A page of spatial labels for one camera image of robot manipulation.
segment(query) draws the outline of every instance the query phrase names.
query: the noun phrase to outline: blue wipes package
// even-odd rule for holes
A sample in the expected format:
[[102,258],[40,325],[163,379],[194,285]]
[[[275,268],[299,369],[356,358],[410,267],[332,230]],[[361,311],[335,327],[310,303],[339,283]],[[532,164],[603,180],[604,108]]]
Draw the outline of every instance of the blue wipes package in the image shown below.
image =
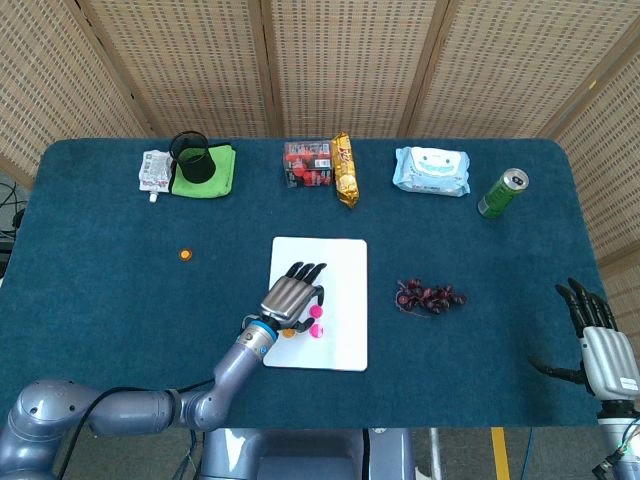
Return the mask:
[[469,189],[469,156],[438,148],[396,149],[393,184],[407,192],[461,197]]

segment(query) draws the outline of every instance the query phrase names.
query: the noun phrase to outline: soda can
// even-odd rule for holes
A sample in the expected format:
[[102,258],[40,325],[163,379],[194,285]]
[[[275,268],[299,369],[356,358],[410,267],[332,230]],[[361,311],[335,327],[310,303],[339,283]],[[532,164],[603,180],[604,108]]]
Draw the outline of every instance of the soda can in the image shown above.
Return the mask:
[[507,205],[529,186],[529,177],[519,168],[510,168],[478,202],[480,215],[486,218],[497,218]]

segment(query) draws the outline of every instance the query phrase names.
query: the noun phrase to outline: black cup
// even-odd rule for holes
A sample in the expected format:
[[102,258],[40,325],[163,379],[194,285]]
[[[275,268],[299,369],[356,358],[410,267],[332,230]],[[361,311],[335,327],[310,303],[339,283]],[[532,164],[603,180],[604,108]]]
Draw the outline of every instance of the black cup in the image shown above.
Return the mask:
[[216,164],[209,154],[207,137],[189,130],[179,133],[169,145],[169,153],[191,183],[204,183],[216,173]]

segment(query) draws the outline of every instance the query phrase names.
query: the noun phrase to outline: pink object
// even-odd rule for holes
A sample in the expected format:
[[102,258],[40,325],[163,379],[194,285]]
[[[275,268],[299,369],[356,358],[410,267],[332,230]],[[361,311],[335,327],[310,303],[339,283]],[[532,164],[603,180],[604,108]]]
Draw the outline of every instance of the pink object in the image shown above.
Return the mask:
[[317,320],[322,316],[322,307],[320,305],[314,305],[309,309],[309,314]]
[[322,325],[314,323],[311,326],[311,330],[309,330],[309,332],[311,333],[311,336],[313,338],[320,338],[322,335],[324,335],[324,328],[322,328]]

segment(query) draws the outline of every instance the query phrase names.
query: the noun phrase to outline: blue tablecloth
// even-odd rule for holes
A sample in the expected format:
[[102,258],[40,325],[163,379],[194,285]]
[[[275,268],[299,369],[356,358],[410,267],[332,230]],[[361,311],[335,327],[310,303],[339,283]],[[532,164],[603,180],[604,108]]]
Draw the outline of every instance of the blue tablecloth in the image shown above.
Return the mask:
[[[353,140],[361,199],[285,187],[282,140],[234,140],[233,191],[215,200],[138,191],[142,152],[167,140],[83,139],[42,159],[0,289],[6,411],[42,377],[97,388],[168,388],[211,375],[268,284],[273,237],[368,243],[365,372],[262,368],[233,404],[245,427],[580,425],[597,402],[548,379],[538,355],[580,359],[554,284],[572,275],[602,293],[571,171],[547,140]],[[395,148],[464,150],[471,195],[406,193]],[[508,167],[530,177],[503,218],[476,211]],[[180,249],[193,251],[181,262]],[[469,303],[418,318],[394,306],[396,280],[452,284]]]

